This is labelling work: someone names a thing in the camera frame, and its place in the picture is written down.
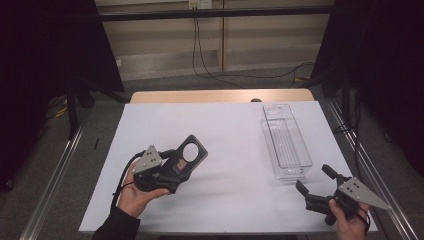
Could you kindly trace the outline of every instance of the clear plastic container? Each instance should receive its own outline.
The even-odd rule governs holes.
[[[304,178],[312,160],[288,104],[266,105],[261,121],[275,178]]]

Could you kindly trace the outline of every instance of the hand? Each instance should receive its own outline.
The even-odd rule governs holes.
[[[151,200],[169,195],[168,189],[165,188],[156,189],[151,192],[142,192],[134,186],[134,176],[132,172],[136,163],[137,162],[132,163],[128,169],[123,186],[125,186],[125,184],[128,185],[122,189],[118,201],[118,208],[135,218],[140,216]]]
[[[337,237],[339,240],[360,240],[365,239],[365,224],[357,217],[354,216],[352,219],[347,220],[343,209],[337,206],[336,200],[331,199],[328,203],[330,205],[331,212],[333,212],[337,221]],[[368,211],[368,205],[360,203],[359,206]],[[365,212],[358,210],[357,212],[364,219],[367,219]]]

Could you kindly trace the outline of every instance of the white tabletop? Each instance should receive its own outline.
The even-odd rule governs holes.
[[[318,102],[290,104],[313,167],[302,182],[332,195],[323,164],[351,176]],[[96,189],[80,226],[94,232],[107,218],[128,160],[151,144],[176,149],[190,134],[209,155],[176,194],[153,200],[141,215],[150,234],[272,234],[335,231],[307,211],[294,183],[274,178],[260,120],[265,103],[129,104],[125,106]],[[370,231],[376,231],[372,223]]]

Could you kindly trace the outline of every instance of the metal rail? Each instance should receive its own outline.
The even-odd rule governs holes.
[[[338,124],[340,126],[345,126],[343,125],[344,121],[339,105],[334,100],[328,100],[328,104]],[[348,140],[352,149],[355,149],[356,134],[353,131],[345,131],[345,137]],[[376,167],[374,166],[371,158],[368,156],[364,147],[359,141],[358,144],[359,163],[361,164],[361,167],[365,170],[365,173],[367,174],[377,194],[384,201],[386,201],[387,204],[391,206],[391,210],[388,213],[396,228],[398,229],[400,235],[403,239],[419,239],[411,224],[409,223],[409,220],[407,219],[405,213],[403,212],[402,208],[394,198],[387,185],[384,183],[383,179],[378,173]]]
[[[352,12],[355,7],[339,7],[338,13]],[[330,14],[335,12],[334,6],[311,7],[286,7],[286,8],[245,8],[245,9],[201,9],[201,10],[175,10],[157,12],[116,12],[91,15],[61,15],[52,20],[66,22],[111,22],[134,20],[158,19],[183,19],[183,18],[216,18],[216,17],[249,17],[249,16],[276,16],[276,15],[313,15]]]
[[[60,183],[63,179],[63,176],[66,173],[69,162],[72,159],[72,156],[75,152],[75,149],[78,146],[79,140],[81,139],[82,133],[87,125],[91,109],[85,110],[83,115],[83,122],[75,133],[74,137],[68,140],[65,150],[60,157],[60,160],[56,166],[55,171],[50,179],[49,184],[44,190],[43,196],[38,202],[37,207],[31,215],[27,225],[25,226],[24,231],[22,232],[20,240],[33,240],[37,239],[37,236],[43,226],[44,220],[47,217],[49,209],[53,204],[54,196],[59,189]]]

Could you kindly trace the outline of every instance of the sleeve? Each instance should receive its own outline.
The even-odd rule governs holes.
[[[140,219],[134,218],[118,207],[113,207],[109,217],[94,233],[92,240],[133,240],[137,235]]]

